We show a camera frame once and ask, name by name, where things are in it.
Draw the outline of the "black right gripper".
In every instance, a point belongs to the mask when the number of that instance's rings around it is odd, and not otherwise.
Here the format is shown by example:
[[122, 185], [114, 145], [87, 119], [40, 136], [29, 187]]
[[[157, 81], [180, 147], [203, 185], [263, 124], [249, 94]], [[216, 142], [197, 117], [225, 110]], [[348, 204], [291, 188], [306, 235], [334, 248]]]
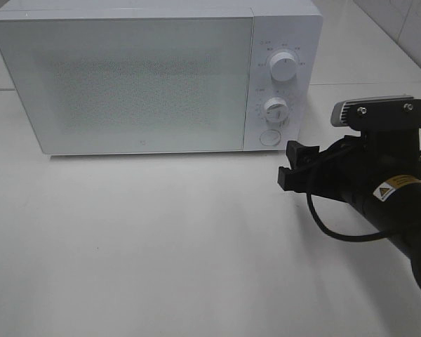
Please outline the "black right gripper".
[[345, 136], [327, 150], [289, 140], [286, 156], [300, 170], [279, 167], [277, 183], [285, 192], [302, 192], [354, 203], [372, 196], [397, 176], [421, 179], [418, 131], [362, 131]]

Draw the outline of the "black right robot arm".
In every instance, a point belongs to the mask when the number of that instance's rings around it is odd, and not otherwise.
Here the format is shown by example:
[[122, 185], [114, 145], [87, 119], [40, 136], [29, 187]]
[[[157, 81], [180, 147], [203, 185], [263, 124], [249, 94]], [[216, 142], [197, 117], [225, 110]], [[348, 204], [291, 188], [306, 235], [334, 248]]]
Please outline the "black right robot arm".
[[[388, 239], [410, 259], [421, 290], [421, 153], [417, 131], [363, 132], [344, 136], [326, 150], [290, 140], [289, 167], [279, 167], [278, 184], [304, 193], [318, 228], [343, 242]], [[349, 204], [376, 232], [348, 235], [326, 226], [312, 198]]]

